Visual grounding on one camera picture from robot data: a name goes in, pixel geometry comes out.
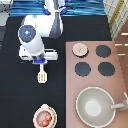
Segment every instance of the blue floor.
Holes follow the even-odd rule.
[[[75,10],[69,9],[63,16],[106,15],[103,0],[76,0],[75,3],[70,0],[68,5],[74,5]],[[10,16],[26,16],[28,14],[44,15],[41,2],[38,0],[14,0]]]

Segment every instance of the bowl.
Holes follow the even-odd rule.
[[[47,127],[43,127],[41,126],[41,122],[45,119],[47,113],[51,115],[52,119],[49,121],[49,125]],[[35,112],[33,123],[35,128],[54,128],[57,123],[57,114],[53,108],[44,104]]]
[[[116,110],[111,109],[113,98],[99,87],[82,90],[76,99],[76,111],[80,119],[91,127],[106,127],[114,119]]]

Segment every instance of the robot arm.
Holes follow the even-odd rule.
[[[32,25],[21,26],[18,31],[18,37],[21,42],[19,56],[22,60],[33,60],[34,63],[35,60],[42,58],[46,60],[58,59],[58,54],[55,50],[44,48],[40,34]]]

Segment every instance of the burner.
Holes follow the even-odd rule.
[[[115,72],[114,66],[109,62],[100,63],[98,70],[103,76],[112,76]]]
[[[89,53],[89,50],[88,50],[87,46],[85,44],[82,44],[82,43],[75,44],[73,46],[72,51],[79,58],[84,58]]]
[[[91,68],[89,64],[87,64],[86,62],[79,62],[75,66],[75,72],[79,76],[82,76],[82,77],[87,76],[89,75],[90,71],[91,71]]]
[[[99,45],[96,48],[96,54],[100,57],[108,57],[111,54],[111,49],[106,45]]]

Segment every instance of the pink stovetop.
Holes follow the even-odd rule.
[[[76,57],[72,48],[76,43],[83,43],[89,49],[89,54],[85,58]],[[98,45],[107,45],[111,48],[111,55],[102,58],[95,50]],[[101,62],[110,62],[115,67],[115,73],[112,76],[102,76],[98,71],[98,65]],[[87,62],[91,67],[88,76],[80,77],[75,73],[75,65],[78,62]],[[115,103],[125,99],[122,71],[117,55],[114,41],[77,41],[66,42],[66,128],[90,128],[81,121],[76,112],[76,98],[80,91],[86,87],[100,87],[113,97]],[[106,128],[128,128],[128,111],[116,112],[113,122]]]

